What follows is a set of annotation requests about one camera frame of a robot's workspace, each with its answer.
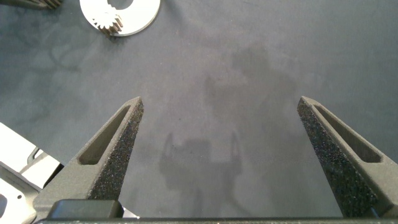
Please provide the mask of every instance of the white plastic part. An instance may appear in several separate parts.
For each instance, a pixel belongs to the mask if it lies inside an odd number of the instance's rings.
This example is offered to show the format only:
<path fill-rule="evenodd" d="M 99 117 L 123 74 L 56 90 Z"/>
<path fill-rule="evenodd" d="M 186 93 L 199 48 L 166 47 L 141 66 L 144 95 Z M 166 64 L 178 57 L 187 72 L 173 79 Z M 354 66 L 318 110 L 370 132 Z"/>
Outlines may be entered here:
<path fill-rule="evenodd" d="M 20 172 L 27 165 L 27 158 L 35 145 L 0 123 L 0 161 Z"/>
<path fill-rule="evenodd" d="M 136 219 L 139 219 L 138 215 L 130 212 L 128 209 L 123 207 L 123 210 L 124 210 L 123 218 L 136 218 Z"/>
<path fill-rule="evenodd" d="M 32 202 L 38 192 L 28 192 L 28 196 L 16 189 L 11 184 L 0 179 L 1 195 L 7 199 L 4 215 L 0 218 L 0 224 L 30 223 L 36 217 Z"/>
<path fill-rule="evenodd" d="M 29 169 L 22 173 L 27 180 L 32 184 L 44 188 L 45 183 L 49 180 L 51 175 L 60 163 L 49 155 L 45 155 L 39 162 L 36 162 Z"/>
<path fill-rule="evenodd" d="M 80 7 L 83 15 L 87 21 L 95 28 L 93 19 L 96 15 L 108 7 L 107 0 L 80 0 Z M 123 27 L 117 34 L 112 34 L 116 37 L 123 37 L 127 35 L 136 34 L 147 26 L 155 19 L 159 11 L 160 0 L 134 0 L 132 4 L 123 10 L 117 10 L 118 15 L 121 17 Z"/>

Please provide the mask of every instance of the white object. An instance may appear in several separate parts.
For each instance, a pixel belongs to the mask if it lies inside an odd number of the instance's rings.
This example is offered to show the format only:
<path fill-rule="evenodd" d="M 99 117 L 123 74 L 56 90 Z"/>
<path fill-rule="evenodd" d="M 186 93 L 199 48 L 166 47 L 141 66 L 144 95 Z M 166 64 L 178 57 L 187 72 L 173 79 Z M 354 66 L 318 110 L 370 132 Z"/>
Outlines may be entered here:
<path fill-rule="evenodd" d="M 87 21 L 95 28 L 94 18 L 108 8 L 107 0 L 80 0 L 80 7 Z M 116 10 L 123 20 L 123 27 L 116 37 L 136 34 L 145 29 L 155 19 L 160 7 L 160 0 L 134 0 L 123 10 Z"/>
<path fill-rule="evenodd" d="M 32 205 L 33 199 L 39 193 L 24 185 L 19 185 L 19 187 L 25 191 L 23 192 L 0 179 L 1 195 L 7 199 L 6 209 L 4 215 L 0 218 L 0 224 L 30 223 L 36 217 L 36 211 Z"/>
<path fill-rule="evenodd" d="M 118 11 L 111 5 L 108 6 L 109 9 L 107 11 L 99 13 L 93 19 L 97 29 L 107 36 L 118 34 L 123 27 Z"/>
<path fill-rule="evenodd" d="M 20 172 L 27 165 L 27 158 L 36 148 L 4 124 L 0 123 L 0 161 L 16 172 Z"/>
<path fill-rule="evenodd" d="M 43 159 L 36 162 L 29 169 L 22 173 L 27 180 L 32 184 L 44 188 L 45 183 L 49 177 L 54 173 L 55 169 L 60 165 L 58 160 L 49 155 L 45 155 Z"/>
<path fill-rule="evenodd" d="M 124 210 L 123 218 L 136 218 L 136 219 L 139 219 L 138 215 L 130 212 L 128 209 L 123 207 L 123 210 Z"/>

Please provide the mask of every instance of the white gear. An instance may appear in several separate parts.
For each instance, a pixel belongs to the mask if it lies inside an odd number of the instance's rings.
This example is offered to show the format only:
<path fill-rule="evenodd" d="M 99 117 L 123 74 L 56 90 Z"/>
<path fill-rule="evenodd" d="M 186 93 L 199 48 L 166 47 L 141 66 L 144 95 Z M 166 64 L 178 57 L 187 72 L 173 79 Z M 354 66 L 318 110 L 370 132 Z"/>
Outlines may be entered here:
<path fill-rule="evenodd" d="M 122 19 L 117 14 L 117 10 L 111 5 L 108 5 L 107 9 L 97 14 L 93 22 L 98 30 L 107 36 L 117 34 L 123 27 Z"/>
<path fill-rule="evenodd" d="M 98 29 L 97 24 L 102 23 L 95 24 L 94 19 L 101 18 L 99 13 L 109 12 L 108 10 L 112 8 L 108 0 L 80 0 L 80 7 L 84 17 L 95 29 Z M 123 28 L 112 35 L 124 37 L 144 30 L 155 20 L 159 7 L 160 0 L 133 0 L 129 7 L 116 10 L 115 14 L 123 20 Z"/>

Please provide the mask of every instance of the metal disc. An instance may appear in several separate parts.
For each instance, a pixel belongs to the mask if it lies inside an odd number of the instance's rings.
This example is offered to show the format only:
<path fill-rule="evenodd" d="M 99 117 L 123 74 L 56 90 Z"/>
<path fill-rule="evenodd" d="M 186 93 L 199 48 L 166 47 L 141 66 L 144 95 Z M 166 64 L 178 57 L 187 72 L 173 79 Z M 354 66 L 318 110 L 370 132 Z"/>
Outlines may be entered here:
<path fill-rule="evenodd" d="M 107 0 L 80 0 L 80 7 L 87 21 L 97 29 L 93 19 L 99 12 L 108 7 Z M 155 19 L 159 11 L 160 0 L 134 0 L 132 4 L 123 10 L 117 10 L 123 21 L 123 28 L 117 37 L 136 34 L 145 29 Z"/>

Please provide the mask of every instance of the gray tabletop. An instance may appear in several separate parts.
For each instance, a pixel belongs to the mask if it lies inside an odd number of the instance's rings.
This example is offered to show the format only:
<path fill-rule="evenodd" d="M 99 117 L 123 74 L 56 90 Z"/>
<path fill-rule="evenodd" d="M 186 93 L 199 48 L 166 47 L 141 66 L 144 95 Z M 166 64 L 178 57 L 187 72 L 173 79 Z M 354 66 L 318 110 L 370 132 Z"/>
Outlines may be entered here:
<path fill-rule="evenodd" d="M 127 100 L 144 117 L 120 201 L 142 217 L 335 217 L 296 106 L 398 161 L 398 2 L 163 0 L 108 40 L 77 0 L 0 6 L 0 122 L 63 163 Z"/>

